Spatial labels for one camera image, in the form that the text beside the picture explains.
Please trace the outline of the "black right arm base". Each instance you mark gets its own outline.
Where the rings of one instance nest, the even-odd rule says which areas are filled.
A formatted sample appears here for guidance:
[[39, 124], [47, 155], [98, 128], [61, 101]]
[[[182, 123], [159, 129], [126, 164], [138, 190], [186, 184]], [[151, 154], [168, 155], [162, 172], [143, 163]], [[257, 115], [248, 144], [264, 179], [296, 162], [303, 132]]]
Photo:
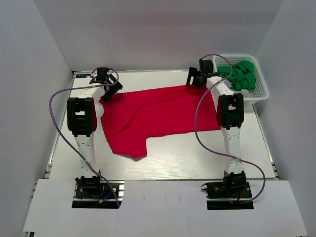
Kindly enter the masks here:
[[245, 172], [225, 174], [221, 182], [201, 185], [208, 210], [252, 210], [252, 193]]

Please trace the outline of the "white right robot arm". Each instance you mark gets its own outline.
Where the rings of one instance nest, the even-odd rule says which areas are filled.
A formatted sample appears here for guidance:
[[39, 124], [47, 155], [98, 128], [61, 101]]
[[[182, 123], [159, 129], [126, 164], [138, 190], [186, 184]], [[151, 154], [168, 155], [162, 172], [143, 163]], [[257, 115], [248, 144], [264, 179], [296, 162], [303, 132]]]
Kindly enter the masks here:
[[216, 121], [221, 128], [225, 153], [212, 153], [225, 156], [229, 161], [224, 169], [225, 176], [244, 173], [240, 152], [240, 128], [244, 121], [244, 101], [241, 93], [233, 93], [215, 72], [211, 59], [199, 59], [199, 67], [190, 67], [187, 76], [187, 85], [206, 88], [205, 94], [212, 94], [216, 109]]

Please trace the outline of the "red t shirt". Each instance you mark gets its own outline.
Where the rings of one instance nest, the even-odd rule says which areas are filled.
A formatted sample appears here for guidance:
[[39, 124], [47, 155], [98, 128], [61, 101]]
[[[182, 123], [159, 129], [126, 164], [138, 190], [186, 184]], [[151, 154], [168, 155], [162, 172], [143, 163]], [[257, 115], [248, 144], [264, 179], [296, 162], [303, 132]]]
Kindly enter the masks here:
[[180, 85], [115, 94], [100, 100], [101, 124], [114, 154], [133, 159], [147, 155], [147, 139], [194, 131], [215, 131], [220, 126], [212, 95], [206, 88]]

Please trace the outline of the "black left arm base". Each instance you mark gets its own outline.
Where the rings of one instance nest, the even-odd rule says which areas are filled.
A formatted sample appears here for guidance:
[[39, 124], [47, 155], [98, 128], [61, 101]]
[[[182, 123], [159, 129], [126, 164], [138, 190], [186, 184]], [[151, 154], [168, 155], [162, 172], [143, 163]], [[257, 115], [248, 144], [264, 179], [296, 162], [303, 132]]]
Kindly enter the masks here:
[[124, 195], [124, 182], [107, 183], [100, 177], [76, 178], [72, 208], [118, 209]]

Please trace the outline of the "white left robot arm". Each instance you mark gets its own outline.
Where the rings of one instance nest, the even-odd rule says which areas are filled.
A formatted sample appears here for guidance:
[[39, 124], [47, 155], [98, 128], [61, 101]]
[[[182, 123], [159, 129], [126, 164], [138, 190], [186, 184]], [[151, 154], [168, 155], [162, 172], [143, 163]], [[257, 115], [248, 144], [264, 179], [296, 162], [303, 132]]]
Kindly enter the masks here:
[[92, 178], [100, 173], [94, 149], [94, 132], [97, 129], [97, 112], [95, 105], [100, 100], [110, 101], [112, 96], [123, 88], [115, 70], [99, 67], [92, 71], [89, 87], [78, 97], [67, 101], [67, 126], [75, 138], [81, 158], [81, 173]]

